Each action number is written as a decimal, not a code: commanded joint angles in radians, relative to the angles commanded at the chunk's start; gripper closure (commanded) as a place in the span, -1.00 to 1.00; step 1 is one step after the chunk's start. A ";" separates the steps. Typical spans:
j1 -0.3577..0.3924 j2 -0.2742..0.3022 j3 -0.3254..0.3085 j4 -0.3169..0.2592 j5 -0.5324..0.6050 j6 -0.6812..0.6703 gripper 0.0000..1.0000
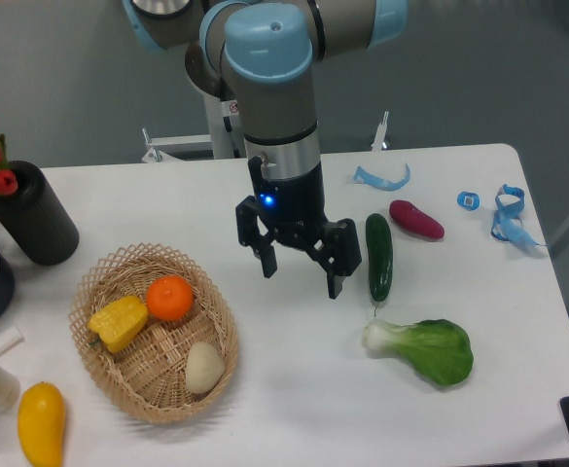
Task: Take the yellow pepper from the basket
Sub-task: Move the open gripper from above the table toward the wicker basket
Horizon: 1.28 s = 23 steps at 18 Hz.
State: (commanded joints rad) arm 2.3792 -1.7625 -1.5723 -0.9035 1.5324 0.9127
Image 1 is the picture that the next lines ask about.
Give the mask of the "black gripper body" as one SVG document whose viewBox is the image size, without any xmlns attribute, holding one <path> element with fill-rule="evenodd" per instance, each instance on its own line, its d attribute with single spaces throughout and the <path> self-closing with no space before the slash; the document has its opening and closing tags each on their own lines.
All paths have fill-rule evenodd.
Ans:
<svg viewBox="0 0 569 467">
<path fill-rule="evenodd" d="M 304 252 L 328 273 L 345 277 L 361 264 L 355 223 L 328 220 L 322 166 L 287 180 L 268 180 L 262 160 L 253 157 L 248 169 L 254 194 L 235 209 L 238 241 L 259 258 L 260 249 L 277 242 Z"/>
</svg>

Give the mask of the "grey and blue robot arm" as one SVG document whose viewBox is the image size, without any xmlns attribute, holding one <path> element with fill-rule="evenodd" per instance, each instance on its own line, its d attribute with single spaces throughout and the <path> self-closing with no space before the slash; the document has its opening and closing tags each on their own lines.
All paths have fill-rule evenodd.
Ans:
<svg viewBox="0 0 569 467">
<path fill-rule="evenodd" d="M 360 265 L 355 224 L 325 215 L 312 66 L 398 37 L 404 1 L 126 1 L 144 46 L 185 46 L 187 74 L 205 96 L 238 107 L 252 194 L 235 209 L 240 244 L 265 276 L 274 245 L 308 255 L 335 298 Z"/>
</svg>

